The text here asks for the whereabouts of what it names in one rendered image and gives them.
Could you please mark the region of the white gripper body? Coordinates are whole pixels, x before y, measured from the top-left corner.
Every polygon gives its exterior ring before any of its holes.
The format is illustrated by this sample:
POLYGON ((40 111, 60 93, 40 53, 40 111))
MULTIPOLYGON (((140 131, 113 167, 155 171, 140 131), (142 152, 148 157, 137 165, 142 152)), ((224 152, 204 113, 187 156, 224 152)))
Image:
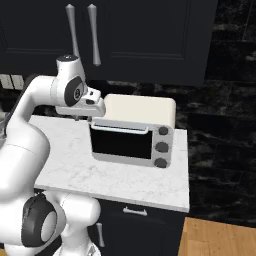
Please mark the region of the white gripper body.
POLYGON ((98 101, 81 98, 80 101, 72 107, 56 106, 55 109, 58 114, 71 116, 103 117, 106 113, 106 107, 102 98, 98 101))

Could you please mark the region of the black glass toaster oven door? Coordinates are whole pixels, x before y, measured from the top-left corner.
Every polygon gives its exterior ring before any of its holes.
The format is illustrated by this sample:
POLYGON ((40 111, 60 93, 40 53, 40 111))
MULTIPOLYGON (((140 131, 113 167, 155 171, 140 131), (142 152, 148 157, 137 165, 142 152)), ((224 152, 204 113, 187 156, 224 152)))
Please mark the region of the black glass toaster oven door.
POLYGON ((153 132, 148 128, 98 127, 95 129, 90 126, 89 129, 92 155, 97 160, 151 159, 153 132))

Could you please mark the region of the cream and grey toaster oven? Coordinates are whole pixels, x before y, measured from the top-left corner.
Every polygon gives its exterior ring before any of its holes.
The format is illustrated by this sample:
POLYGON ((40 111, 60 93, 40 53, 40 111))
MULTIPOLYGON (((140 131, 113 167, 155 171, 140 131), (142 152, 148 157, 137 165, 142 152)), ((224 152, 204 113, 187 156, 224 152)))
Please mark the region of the cream and grey toaster oven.
POLYGON ((176 102, 172 98, 108 94, 104 103, 105 115, 93 117, 89 127, 92 122, 95 122, 97 125, 120 128, 143 129, 148 127, 153 132, 150 160, 124 158, 107 162, 156 167, 154 161, 157 158, 163 158, 167 161, 166 168, 170 166, 176 120, 176 102), (169 129, 168 135, 159 134, 158 129, 162 126, 169 129), (167 153, 161 153, 155 149, 158 142, 165 142, 169 145, 167 153))

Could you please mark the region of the dark navy drawer front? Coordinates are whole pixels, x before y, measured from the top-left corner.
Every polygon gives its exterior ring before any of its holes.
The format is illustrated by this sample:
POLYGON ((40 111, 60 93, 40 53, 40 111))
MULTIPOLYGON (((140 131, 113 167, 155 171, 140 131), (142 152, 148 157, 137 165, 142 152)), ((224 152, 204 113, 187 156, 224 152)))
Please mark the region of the dark navy drawer front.
POLYGON ((143 211, 145 209, 148 213, 148 216, 146 217, 156 218, 163 221, 168 221, 171 218, 184 219, 186 216, 184 212, 166 210, 166 209, 160 209, 160 208, 154 208, 154 207, 142 206, 142 205, 134 205, 134 204, 123 203, 123 202, 109 201, 109 200, 103 200, 103 199, 100 199, 100 204, 102 207, 106 208, 107 210, 118 211, 121 213, 123 213, 123 208, 126 206, 131 210, 143 211))

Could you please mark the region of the dark navy base cupboard door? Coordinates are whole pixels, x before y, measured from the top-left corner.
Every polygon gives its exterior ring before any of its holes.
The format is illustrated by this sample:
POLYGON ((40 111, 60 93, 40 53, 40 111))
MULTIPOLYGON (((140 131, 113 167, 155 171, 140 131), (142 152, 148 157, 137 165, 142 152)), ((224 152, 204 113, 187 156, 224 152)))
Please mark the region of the dark navy base cupboard door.
POLYGON ((184 219, 112 213, 97 222, 103 225, 105 247, 99 245, 96 224, 88 232, 102 256, 178 256, 184 219))

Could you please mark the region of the white wall socket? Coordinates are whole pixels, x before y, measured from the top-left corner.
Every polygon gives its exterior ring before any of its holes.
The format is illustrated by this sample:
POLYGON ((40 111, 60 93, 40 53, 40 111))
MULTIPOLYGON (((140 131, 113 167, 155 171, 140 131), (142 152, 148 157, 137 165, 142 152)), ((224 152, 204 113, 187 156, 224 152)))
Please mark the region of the white wall socket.
POLYGON ((24 86, 24 79, 21 75, 12 75, 11 76, 14 88, 16 90, 22 90, 24 86))
POLYGON ((4 89, 13 89, 13 84, 9 75, 0 74, 0 82, 2 83, 2 87, 4 89))

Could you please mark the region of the dark navy wall cupboard door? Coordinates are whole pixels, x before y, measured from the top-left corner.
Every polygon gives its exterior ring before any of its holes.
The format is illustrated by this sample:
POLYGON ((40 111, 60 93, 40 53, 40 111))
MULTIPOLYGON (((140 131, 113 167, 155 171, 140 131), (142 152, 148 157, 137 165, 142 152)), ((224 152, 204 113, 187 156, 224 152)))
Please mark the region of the dark navy wall cupboard door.
POLYGON ((218 0, 87 0, 84 64, 90 80, 201 86, 218 0), (87 7, 97 7, 101 65, 93 64, 87 7))
POLYGON ((80 0, 0 0, 0 74, 56 75, 72 54, 66 6, 80 0))

